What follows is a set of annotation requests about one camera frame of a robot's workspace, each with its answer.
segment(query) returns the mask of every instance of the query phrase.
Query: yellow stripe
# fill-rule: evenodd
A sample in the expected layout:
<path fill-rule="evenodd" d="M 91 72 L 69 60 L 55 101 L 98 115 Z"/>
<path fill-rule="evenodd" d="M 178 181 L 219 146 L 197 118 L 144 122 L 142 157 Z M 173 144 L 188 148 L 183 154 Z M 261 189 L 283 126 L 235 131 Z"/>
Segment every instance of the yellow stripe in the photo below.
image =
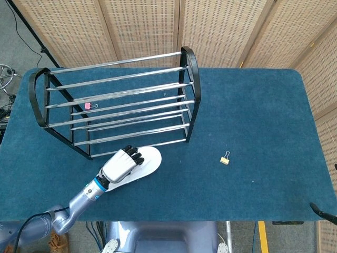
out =
<path fill-rule="evenodd" d="M 268 242 L 267 242 L 267 234 L 265 232 L 264 221 L 259 221 L 259 233 L 261 242 L 261 253 L 268 253 Z"/>

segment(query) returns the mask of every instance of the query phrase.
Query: blue ring joint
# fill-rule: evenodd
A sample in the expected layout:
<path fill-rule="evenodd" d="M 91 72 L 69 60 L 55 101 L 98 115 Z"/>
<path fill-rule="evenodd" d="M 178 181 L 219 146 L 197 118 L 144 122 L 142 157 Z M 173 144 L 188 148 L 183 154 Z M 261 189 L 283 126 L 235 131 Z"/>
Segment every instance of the blue ring joint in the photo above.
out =
<path fill-rule="evenodd" d="M 94 178 L 94 182 L 97 184 L 97 186 L 102 190 L 102 191 L 106 191 L 107 189 L 105 189 L 98 181 L 96 178 Z"/>

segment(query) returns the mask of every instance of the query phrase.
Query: gray floor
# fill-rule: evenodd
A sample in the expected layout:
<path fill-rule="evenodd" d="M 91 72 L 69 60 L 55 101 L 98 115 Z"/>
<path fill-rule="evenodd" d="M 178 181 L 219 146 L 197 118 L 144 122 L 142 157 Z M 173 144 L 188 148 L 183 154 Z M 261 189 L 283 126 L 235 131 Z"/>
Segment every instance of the gray floor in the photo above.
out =
<path fill-rule="evenodd" d="M 2 14 L 0 17 L 0 64 L 6 64 L 14 68 L 19 74 L 34 68 L 39 56 L 29 50 L 15 32 L 13 14 L 8 10 L 5 1 L 0 1 Z M 31 48 L 39 52 L 39 44 L 34 40 L 24 24 L 18 20 L 18 31 Z M 42 55 L 39 67 L 54 67 L 46 55 Z M 19 78 L 8 87 L 12 93 L 16 93 L 19 86 Z M 8 97 L 0 91 L 0 106 L 8 103 Z M 224 223 L 218 222 L 219 233 L 225 235 Z M 266 223 L 269 252 L 271 253 L 311 253 L 316 252 L 315 224 L 306 222 L 304 225 L 274 226 L 271 222 Z M 254 222 L 232 222 L 233 251 L 248 253 L 252 252 Z M 33 245 L 23 248 L 22 253 L 42 250 L 48 252 L 48 238 Z M 77 222 L 70 230 L 71 252 L 98 252 L 98 248 L 85 229 L 84 222 Z M 256 230 L 255 251 L 261 252 L 259 230 Z"/>

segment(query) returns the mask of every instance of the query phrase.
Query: metal rack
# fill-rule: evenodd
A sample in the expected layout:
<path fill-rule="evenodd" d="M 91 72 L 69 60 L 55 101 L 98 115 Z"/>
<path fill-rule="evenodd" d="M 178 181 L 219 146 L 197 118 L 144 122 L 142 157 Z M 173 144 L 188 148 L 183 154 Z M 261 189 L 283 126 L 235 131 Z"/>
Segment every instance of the metal rack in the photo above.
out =
<path fill-rule="evenodd" d="M 107 67 L 107 66 L 121 65 L 125 63 L 133 63 L 138 61 L 159 59 L 163 57 L 177 57 L 177 56 L 180 56 L 180 66 L 173 67 L 170 69 L 151 70 L 148 72 L 114 76 L 100 80 L 84 81 L 72 84 L 62 84 L 60 78 L 56 77 L 56 75 L 61 76 L 62 74 L 66 73 L 69 74 L 71 72 L 90 70 L 99 67 Z M 147 87 L 135 87 L 134 89 L 130 90 L 108 92 L 103 94 L 85 96 L 81 98 L 74 98 L 70 93 L 70 90 L 80 88 L 82 94 L 83 92 L 84 94 L 88 94 L 92 91 L 97 91 L 96 87 L 98 86 L 95 86 L 95 89 L 93 89 L 92 87 L 94 85 L 106 84 L 110 85 L 109 86 L 110 89 L 111 83 L 115 83 L 116 81 L 127 79 L 131 79 L 133 81 L 134 79 L 139 77 L 144 76 L 147 77 L 151 75 L 160 76 L 162 74 L 168 73 L 173 74 L 176 72 L 178 73 L 177 82 Z M 44 106 L 42 110 L 40 110 L 36 93 L 37 83 L 40 76 L 43 76 L 44 78 L 44 89 L 43 89 Z M 192 88 L 193 98 L 189 99 L 187 98 L 186 89 L 188 87 Z M 143 99 L 139 100 L 139 95 L 145 96 L 147 94 L 156 94 L 158 92 L 162 91 L 167 92 L 169 90 L 177 90 L 177 95 L 152 98 L 149 100 Z M 58 91 L 63 96 L 63 98 L 65 99 L 64 102 L 57 102 L 57 103 L 51 102 L 52 100 L 51 98 L 56 91 Z M 51 71 L 48 68 L 38 69 L 29 77 L 28 92 L 29 92 L 29 100 L 31 102 L 33 112 L 38 125 L 42 127 L 45 131 L 47 131 L 48 133 L 50 133 L 51 135 L 53 135 L 54 137 L 65 143 L 70 148 L 76 150 L 78 153 L 87 157 L 88 159 L 100 157 L 102 155 L 113 154 L 116 152 L 116 151 L 107 151 L 102 153 L 92 153 L 91 147 L 93 145 L 99 143 L 113 142 L 126 138 L 135 138 L 144 135 L 167 133 L 171 131 L 180 130 L 183 131 L 182 139 L 174 139 L 152 144 L 144 142 L 143 145 L 156 146 L 177 142 L 189 142 L 201 101 L 199 69 L 197 66 L 195 55 L 189 47 L 182 47 L 180 52 L 147 56 L 131 60 L 122 60 L 117 62 L 109 62 L 84 67 L 74 67 L 71 69 L 61 69 L 55 71 Z M 116 102 L 111 103 L 112 101 L 116 101 L 121 98 L 126 97 L 133 98 L 135 96 L 138 97 L 138 100 L 136 102 L 124 104 L 116 104 Z M 104 102 L 105 105 L 107 106 L 102 108 L 95 108 L 93 110 L 90 109 L 87 111 L 83 109 L 84 104 L 92 102 L 96 103 Z M 69 120 L 53 123 L 50 121 L 50 114 L 53 110 L 59 108 L 68 108 L 67 118 Z M 131 127 L 133 125 L 137 125 L 138 128 L 139 125 L 144 123 L 151 122 L 151 124 L 153 124 L 154 122 L 160 122 L 165 120 L 167 121 L 169 119 L 170 120 L 180 119 L 180 123 L 159 128 L 150 128 L 145 130 L 143 129 L 142 131 L 127 132 L 118 135 L 112 134 L 111 136 L 103 138 L 92 138 L 93 133 L 102 132 L 103 130 L 115 131 L 117 128 L 127 129 L 128 127 Z M 58 127 L 64 126 L 67 127 L 67 131 L 69 132 L 68 138 L 65 136 L 65 134 L 62 134 L 60 131 L 56 130 Z M 84 134 L 85 138 L 78 141 L 74 137 L 75 136 L 74 133 L 79 130 L 85 131 Z"/>

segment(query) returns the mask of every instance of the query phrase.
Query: blue carpet surface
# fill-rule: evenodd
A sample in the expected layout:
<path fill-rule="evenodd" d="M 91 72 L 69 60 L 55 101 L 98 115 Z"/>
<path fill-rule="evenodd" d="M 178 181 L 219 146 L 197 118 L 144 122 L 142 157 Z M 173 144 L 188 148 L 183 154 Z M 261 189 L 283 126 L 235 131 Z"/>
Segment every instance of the blue carpet surface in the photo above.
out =
<path fill-rule="evenodd" d="M 146 70 L 94 69 L 80 75 L 64 74 L 60 80 L 70 84 Z M 27 91 L 32 71 L 22 79 L 0 147 L 0 220 L 26 219 L 58 203 L 67 206 L 109 158 L 87 160 L 37 125 Z M 82 214 L 81 220 L 318 220 L 309 202 L 337 213 L 336 197 L 299 73 L 200 69 L 200 77 L 202 101 L 190 143 L 158 147 L 163 161 L 155 173 L 104 194 Z M 177 81 L 176 73 L 70 91 L 80 97 L 87 96 L 88 90 L 94 95 L 171 81 Z M 41 97 L 42 84 L 37 89 Z M 52 98 L 52 103 L 59 101 L 60 96 Z M 66 121 L 67 113 L 59 110 L 51 120 Z M 60 131 L 68 134 L 66 128 Z M 92 138 L 105 134 L 97 132 Z M 170 132 L 164 137 L 181 139 L 182 132 Z M 157 142 L 154 139 L 149 135 L 130 140 L 130 144 Z M 114 145 L 122 148 L 124 144 L 117 141 Z M 112 144 L 107 143 L 93 147 L 93 151 L 111 148 Z M 219 162 L 225 151 L 231 153 L 228 166 Z"/>

